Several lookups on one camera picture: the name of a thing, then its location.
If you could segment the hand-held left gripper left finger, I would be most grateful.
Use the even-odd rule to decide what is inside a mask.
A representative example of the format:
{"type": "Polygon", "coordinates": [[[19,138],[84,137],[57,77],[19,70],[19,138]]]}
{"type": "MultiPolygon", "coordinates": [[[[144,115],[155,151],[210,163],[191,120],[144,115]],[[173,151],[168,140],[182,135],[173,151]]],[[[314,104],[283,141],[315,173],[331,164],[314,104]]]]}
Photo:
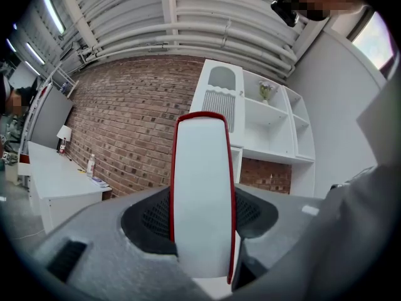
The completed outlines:
{"type": "Polygon", "coordinates": [[[34,250],[71,301],[212,301],[179,266],[169,238],[169,189],[92,204],[34,250]]]}

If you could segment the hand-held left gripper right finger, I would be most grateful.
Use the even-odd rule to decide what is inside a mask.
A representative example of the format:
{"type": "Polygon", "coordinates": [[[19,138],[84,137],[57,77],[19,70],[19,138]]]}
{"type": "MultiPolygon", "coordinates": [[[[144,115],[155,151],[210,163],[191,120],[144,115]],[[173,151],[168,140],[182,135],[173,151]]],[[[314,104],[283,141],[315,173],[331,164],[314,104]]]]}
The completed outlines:
{"type": "Polygon", "coordinates": [[[322,199],[236,186],[239,252],[236,267],[306,268],[319,264],[333,223],[322,199]]]}

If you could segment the red hardcover book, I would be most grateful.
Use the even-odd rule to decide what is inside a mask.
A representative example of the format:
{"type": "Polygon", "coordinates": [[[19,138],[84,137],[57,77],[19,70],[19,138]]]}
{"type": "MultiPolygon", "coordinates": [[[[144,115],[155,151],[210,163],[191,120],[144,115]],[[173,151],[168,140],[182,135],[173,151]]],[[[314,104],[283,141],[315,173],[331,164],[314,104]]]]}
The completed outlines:
{"type": "Polygon", "coordinates": [[[175,125],[170,178],[170,239],[192,278],[231,283],[236,245],[236,199],[227,122],[215,112],[192,112],[175,125]]]}

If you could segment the white desk hutch shelving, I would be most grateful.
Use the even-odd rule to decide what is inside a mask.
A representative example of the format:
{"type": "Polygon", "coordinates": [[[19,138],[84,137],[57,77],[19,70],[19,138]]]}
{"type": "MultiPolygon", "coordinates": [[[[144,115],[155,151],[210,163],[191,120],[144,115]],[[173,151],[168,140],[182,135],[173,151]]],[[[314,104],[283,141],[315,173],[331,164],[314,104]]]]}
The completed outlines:
{"type": "Polygon", "coordinates": [[[244,70],[245,127],[231,144],[234,181],[254,187],[313,197],[315,146],[302,96],[288,87],[244,70]],[[277,86],[270,105],[262,103],[259,81],[277,86]]]}

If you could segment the small white side desk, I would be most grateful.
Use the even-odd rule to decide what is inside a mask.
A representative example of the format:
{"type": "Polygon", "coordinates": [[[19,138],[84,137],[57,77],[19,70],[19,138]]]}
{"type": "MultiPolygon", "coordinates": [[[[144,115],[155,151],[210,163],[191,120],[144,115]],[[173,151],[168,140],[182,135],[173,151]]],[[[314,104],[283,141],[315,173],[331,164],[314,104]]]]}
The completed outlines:
{"type": "Polygon", "coordinates": [[[28,143],[31,180],[46,234],[82,209],[102,201],[111,187],[96,185],[78,164],[56,150],[28,143]]]}

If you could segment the person's grey shirt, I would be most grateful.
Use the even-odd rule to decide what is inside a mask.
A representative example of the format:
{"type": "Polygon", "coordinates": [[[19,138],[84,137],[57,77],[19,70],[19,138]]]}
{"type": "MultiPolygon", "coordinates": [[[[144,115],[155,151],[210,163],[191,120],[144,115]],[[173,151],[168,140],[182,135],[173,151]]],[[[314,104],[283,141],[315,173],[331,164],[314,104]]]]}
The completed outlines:
{"type": "Polygon", "coordinates": [[[379,301],[393,298],[388,273],[401,265],[401,65],[357,120],[377,160],[325,199],[327,246],[313,269],[236,269],[221,301],[379,301]]]}

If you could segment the red and white box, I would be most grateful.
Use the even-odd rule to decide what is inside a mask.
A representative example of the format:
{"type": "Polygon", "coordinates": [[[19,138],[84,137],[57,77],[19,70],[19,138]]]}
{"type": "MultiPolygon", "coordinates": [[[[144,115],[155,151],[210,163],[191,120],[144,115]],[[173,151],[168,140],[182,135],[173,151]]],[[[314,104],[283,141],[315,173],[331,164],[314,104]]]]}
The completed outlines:
{"type": "Polygon", "coordinates": [[[18,175],[19,176],[30,176],[31,175],[31,164],[30,164],[29,156],[27,154],[19,155],[18,175]]]}

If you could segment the white table lamp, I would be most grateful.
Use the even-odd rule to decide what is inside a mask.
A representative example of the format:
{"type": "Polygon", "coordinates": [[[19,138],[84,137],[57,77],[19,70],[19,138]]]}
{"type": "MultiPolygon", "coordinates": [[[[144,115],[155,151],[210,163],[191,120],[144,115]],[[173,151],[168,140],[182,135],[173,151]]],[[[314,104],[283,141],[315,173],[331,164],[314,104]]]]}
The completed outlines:
{"type": "Polygon", "coordinates": [[[71,140],[72,129],[66,125],[63,125],[57,133],[57,138],[59,138],[60,142],[63,140],[69,142],[71,140]]]}

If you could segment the pink vase with flowers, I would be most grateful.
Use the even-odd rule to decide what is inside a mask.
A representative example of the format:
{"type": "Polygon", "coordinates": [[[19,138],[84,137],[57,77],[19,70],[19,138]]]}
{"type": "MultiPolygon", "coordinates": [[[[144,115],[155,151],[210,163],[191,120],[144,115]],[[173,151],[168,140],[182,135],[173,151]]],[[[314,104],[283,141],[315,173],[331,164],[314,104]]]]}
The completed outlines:
{"type": "Polygon", "coordinates": [[[273,101],[273,97],[276,93],[277,86],[273,83],[265,81],[259,81],[259,94],[262,98],[262,103],[270,105],[273,101]]]}

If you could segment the white frosted glass cabinet door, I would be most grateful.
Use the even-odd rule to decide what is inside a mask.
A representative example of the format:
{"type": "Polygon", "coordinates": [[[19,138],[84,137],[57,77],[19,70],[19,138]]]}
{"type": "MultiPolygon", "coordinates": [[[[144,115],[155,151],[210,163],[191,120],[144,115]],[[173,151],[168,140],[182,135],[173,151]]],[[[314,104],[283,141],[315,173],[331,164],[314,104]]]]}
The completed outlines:
{"type": "Polygon", "coordinates": [[[242,68],[206,60],[202,68],[192,111],[208,111],[225,117],[232,144],[239,145],[245,127],[244,76],[242,68]]]}

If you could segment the grey cabinet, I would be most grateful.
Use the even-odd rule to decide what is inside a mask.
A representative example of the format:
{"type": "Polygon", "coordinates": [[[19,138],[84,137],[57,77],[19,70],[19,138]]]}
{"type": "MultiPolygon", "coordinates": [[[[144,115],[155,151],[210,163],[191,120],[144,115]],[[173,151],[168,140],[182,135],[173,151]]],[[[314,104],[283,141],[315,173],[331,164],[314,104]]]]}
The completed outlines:
{"type": "Polygon", "coordinates": [[[73,102],[57,88],[48,87],[41,97],[38,113],[34,114],[34,122],[29,141],[51,149],[56,149],[59,138],[57,133],[65,124],[73,102]]]}

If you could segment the white metal rack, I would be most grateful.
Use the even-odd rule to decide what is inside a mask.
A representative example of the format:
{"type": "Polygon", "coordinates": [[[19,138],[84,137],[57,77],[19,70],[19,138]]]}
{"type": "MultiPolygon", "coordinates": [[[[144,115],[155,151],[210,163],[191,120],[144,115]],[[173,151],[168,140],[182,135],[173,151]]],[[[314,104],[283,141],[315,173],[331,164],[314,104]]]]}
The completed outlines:
{"type": "Polygon", "coordinates": [[[58,85],[58,83],[56,83],[56,81],[54,79],[55,76],[60,76],[61,77],[61,81],[66,83],[66,85],[70,86],[71,88],[75,88],[76,85],[77,85],[77,82],[74,81],[72,78],[70,78],[70,76],[61,68],[61,66],[58,65],[51,72],[49,77],[38,87],[37,94],[36,94],[36,96],[33,98],[32,102],[31,102],[31,105],[30,105],[30,108],[29,108],[29,112],[28,112],[28,116],[26,117],[26,120],[24,122],[24,127],[23,127],[23,131],[22,131],[22,134],[21,134],[21,143],[20,143],[19,152],[18,152],[19,154],[27,154],[28,153],[28,142],[30,142],[28,137],[30,136],[31,131],[32,131],[31,129],[33,127],[34,114],[38,113],[39,101],[41,100],[41,97],[46,92],[46,89],[48,87],[55,87],[63,95],[65,95],[61,91],[61,87],[58,85]]]}

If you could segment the window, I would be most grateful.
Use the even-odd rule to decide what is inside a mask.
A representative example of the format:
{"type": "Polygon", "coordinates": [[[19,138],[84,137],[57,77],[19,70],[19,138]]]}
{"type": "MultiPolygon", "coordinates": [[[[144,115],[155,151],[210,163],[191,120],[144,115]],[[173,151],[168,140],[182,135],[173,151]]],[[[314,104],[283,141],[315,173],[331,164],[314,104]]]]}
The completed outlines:
{"type": "Polygon", "coordinates": [[[387,26],[377,12],[373,13],[352,42],[385,75],[393,64],[395,50],[387,26]]]}

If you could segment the ceiling tube light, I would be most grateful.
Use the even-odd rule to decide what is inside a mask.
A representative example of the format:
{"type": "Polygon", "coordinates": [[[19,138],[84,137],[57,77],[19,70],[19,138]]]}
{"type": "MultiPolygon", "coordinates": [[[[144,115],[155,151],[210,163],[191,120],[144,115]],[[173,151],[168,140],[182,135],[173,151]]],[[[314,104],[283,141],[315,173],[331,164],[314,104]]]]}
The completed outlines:
{"type": "Polygon", "coordinates": [[[57,30],[59,31],[60,34],[64,34],[65,27],[61,19],[59,18],[58,13],[56,12],[55,7],[53,6],[53,3],[51,2],[51,0],[43,0],[43,2],[57,30]]]}
{"type": "Polygon", "coordinates": [[[41,76],[41,74],[28,62],[28,61],[24,61],[24,63],[26,64],[26,66],[33,71],[37,76],[41,76]]]}
{"type": "Polygon", "coordinates": [[[34,58],[36,58],[41,65],[44,65],[44,59],[42,59],[42,57],[35,51],[35,49],[29,43],[25,43],[25,45],[29,52],[34,56],[34,58]]]}

